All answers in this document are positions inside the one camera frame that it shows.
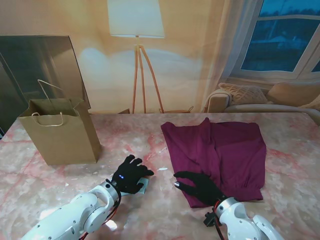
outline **pink marble surface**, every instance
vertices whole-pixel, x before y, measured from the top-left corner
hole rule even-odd
[[[160,125],[256,122],[267,145],[264,200],[245,203],[248,215],[267,218],[285,239],[320,240],[320,130],[304,113],[189,113],[93,115],[103,145],[97,164],[48,166],[16,121],[0,141],[0,240],[23,236],[41,215],[110,178],[129,154],[155,172],[146,194],[125,196],[109,226],[88,240],[218,240],[202,223],[209,210],[190,209],[174,188]],[[222,232],[226,236],[226,227]]]

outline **glass window pane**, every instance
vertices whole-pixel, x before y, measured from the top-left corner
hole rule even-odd
[[[312,70],[312,72],[320,72],[320,61],[318,61],[317,65],[315,65],[314,69]]]
[[[241,69],[293,72],[320,20],[257,21]]]
[[[284,15],[320,16],[319,0],[264,0],[259,17]]]

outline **floor lamp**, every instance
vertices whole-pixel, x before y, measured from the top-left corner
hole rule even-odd
[[[143,112],[147,113],[145,78],[141,52],[145,57],[152,75],[154,87],[160,104],[160,110],[164,113],[154,70],[145,47],[139,44],[139,38],[165,37],[158,0],[107,0],[107,6],[111,36],[136,38],[138,42],[138,44],[134,46],[132,113],[135,113],[138,60],[141,70]]]

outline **black cable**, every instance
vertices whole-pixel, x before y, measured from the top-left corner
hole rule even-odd
[[[213,220],[214,220],[214,225],[215,225],[216,231],[218,232],[220,239],[225,240],[224,236],[221,233],[220,227],[219,227],[218,217],[215,217]]]
[[[121,192],[117,189],[117,187],[115,185],[113,185],[110,181],[108,181],[109,184],[111,184],[111,186],[116,190],[116,193],[118,194],[118,201],[116,203],[116,205],[114,206],[114,208],[112,209],[112,211],[109,213],[109,215],[106,217],[106,220],[117,210],[117,208],[120,205],[121,202]]]

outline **kraft paper bag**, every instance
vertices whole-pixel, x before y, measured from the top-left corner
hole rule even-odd
[[[97,162],[102,148],[84,100],[30,100],[19,120],[48,165]]]

